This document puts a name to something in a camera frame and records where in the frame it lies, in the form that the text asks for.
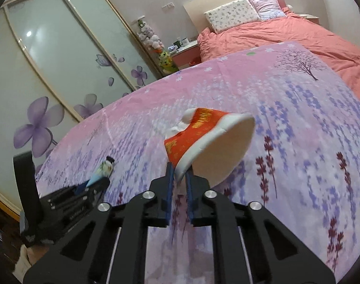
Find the silver bolt head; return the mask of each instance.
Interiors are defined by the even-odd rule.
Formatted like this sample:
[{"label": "silver bolt head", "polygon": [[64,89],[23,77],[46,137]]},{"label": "silver bolt head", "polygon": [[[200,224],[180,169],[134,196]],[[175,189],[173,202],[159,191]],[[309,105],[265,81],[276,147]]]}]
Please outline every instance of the silver bolt head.
[{"label": "silver bolt head", "polygon": [[98,205],[97,209],[99,211],[108,211],[110,208],[110,205],[108,203],[101,203],[100,205]]},{"label": "silver bolt head", "polygon": [[145,199],[150,200],[155,196],[155,193],[152,191],[145,191],[142,195]]},{"label": "silver bolt head", "polygon": [[208,190],[204,194],[207,198],[215,198],[217,196],[217,193],[214,190]]},{"label": "silver bolt head", "polygon": [[250,202],[250,204],[249,204],[249,208],[251,208],[253,210],[260,210],[261,207],[263,207],[263,206],[259,202]]}]

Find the nightstand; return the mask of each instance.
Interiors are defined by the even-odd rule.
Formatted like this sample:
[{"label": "nightstand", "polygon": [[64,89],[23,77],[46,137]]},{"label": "nightstand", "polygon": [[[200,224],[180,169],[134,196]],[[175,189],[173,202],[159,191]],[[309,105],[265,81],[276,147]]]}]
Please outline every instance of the nightstand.
[{"label": "nightstand", "polygon": [[173,62],[181,70],[201,63],[201,53],[197,41],[192,41],[186,47],[181,47],[171,54]]},{"label": "nightstand", "polygon": [[309,15],[309,14],[297,14],[298,16],[305,18],[308,21],[311,21],[313,23],[316,23],[318,25],[320,25],[319,23],[319,17],[317,16],[313,16],[313,15]]}]

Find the sliding wardrobe door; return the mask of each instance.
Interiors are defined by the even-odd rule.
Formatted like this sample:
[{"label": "sliding wardrobe door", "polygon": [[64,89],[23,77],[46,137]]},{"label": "sliding wardrobe door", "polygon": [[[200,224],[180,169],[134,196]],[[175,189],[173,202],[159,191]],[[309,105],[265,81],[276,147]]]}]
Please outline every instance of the sliding wardrobe door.
[{"label": "sliding wardrobe door", "polygon": [[1,9],[0,200],[5,205],[15,212],[21,209],[13,156],[31,150],[39,174],[57,142],[77,123],[30,66]]},{"label": "sliding wardrobe door", "polygon": [[68,1],[102,46],[113,54],[118,67],[135,86],[142,87],[160,78],[134,36],[106,0]]},{"label": "sliding wardrobe door", "polygon": [[9,6],[9,18],[53,90],[83,118],[131,92],[64,0],[24,0]]}]

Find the pink pillow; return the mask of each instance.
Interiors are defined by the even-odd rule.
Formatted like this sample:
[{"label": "pink pillow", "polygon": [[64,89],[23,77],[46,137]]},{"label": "pink pillow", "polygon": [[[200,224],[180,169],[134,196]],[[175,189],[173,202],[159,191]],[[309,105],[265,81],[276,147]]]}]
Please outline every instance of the pink pillow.
[{"label": "pink pillow", "polygon": [[261,20],[269,20],[279,17],[285,17],[281,10],[278,0],[249,0],[256,9]]}]

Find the green plush toy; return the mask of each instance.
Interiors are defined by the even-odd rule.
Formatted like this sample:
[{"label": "green plush toy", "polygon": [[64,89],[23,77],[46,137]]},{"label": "green plush toy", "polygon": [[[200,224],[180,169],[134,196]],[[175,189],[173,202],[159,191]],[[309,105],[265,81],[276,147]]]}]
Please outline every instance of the green plush toy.
[{"label": "green plush toy", "polygon": [[164,73],[170,75],[179,71],[179,69],[173,63],[172,58],[168,54],[168,52],[166,51],[162,52],[159,56],[159,61],[160,61],[160,66],[162,66]]}]

